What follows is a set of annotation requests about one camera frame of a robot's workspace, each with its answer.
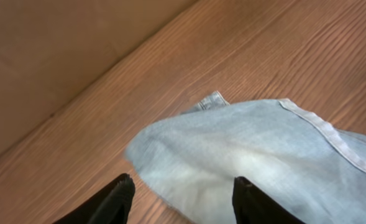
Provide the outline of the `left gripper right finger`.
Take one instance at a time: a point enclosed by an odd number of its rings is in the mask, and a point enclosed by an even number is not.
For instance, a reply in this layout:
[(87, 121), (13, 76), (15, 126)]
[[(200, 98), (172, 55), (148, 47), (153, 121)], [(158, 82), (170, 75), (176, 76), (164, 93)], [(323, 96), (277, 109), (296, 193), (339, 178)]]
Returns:
[(237, 224), (304, 224), (242, 176), (234, 178), (232, 206)]

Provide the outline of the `light blue denim shorts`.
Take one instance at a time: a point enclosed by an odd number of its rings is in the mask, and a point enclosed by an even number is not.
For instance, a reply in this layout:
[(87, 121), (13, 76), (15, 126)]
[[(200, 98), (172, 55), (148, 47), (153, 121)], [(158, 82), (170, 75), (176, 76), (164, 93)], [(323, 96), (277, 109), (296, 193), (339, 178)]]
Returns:
[(141, 130), (126, 156), (195, 223), (234, 223), (243, 176), (305, 223), (366, 223), (366, 136), (288, 99), (229, 104), (218, 92)]

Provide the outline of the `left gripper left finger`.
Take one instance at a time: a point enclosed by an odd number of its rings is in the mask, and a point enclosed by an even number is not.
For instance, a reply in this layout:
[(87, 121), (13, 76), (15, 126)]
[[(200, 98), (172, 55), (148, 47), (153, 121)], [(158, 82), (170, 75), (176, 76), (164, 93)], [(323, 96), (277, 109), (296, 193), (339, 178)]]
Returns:
[(123, 173), (54, 224), (126, 224), (135, 184)]

